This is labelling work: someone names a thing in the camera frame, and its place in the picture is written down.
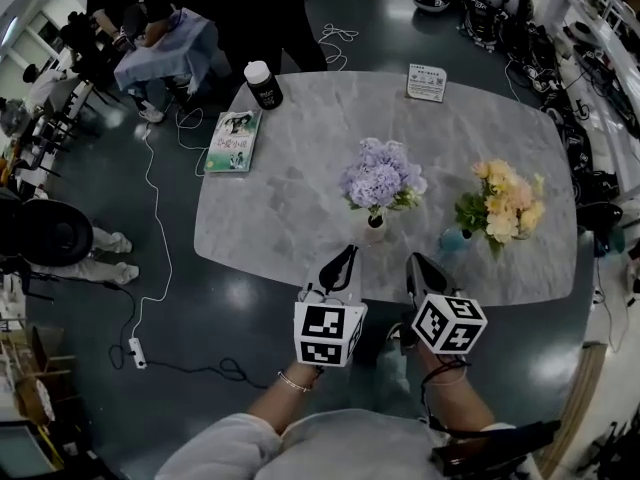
flower vase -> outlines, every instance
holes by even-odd
[[[373,215],[370,215],[367,219],[367,226],[364,230],[365,240],[370,244],[374,244],[382,240],[386,232],[387,221],[384,216],[378,215],[377,217],[374,217]]]
[[[451,227],[440,235],[438,244],[440,250],[444,253],[454,253],[465,251],[471,245],[471,231],[461,230],[457,227]]]

book cover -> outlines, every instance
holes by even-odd
[[[216,124],[204,163],[206,172],[247,172],[261,111],[223,112]]]

white lid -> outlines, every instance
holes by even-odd
[[[271,75],[269,67],[266,62],[257,60],[255,62],[249,62],[247,67],[244,68],[244,77],[250,84],[261,84]]]

power strip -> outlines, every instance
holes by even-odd
[[[131,338],[129,340],[129,348],[131,349],[131,355],[136,363],[136,368],[144,370],[147,367],[147,362],[144,360],[144,354],[142,352],[142,345],[138,338]]]

marble table top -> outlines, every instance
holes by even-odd
[[[265,112],[251,171],[205,175],[194,245],[207,259],[301,286],[327,253],[360,243],[367,212],[351,211],[338,179],[366,137],[403,142],[429,188],[419,208],[392,212],[385,239],[362,248],[365,299],[407,302],[411,252],[440,259],[482,305],[567,296],[576,261],[576,217],[560,137],[542,112],[479,89],[449,83],[443,103],[405,97],[406,76],[326,72],[283,75],[284,102]],[[230,110],[258,109],[247,86]],[[454,224],[454,202],[475,190],[471,166],[502,158],[519,174],[545,177],[547,212],[529,240],[496,261],[483,239],[440,256],[438,237]]]

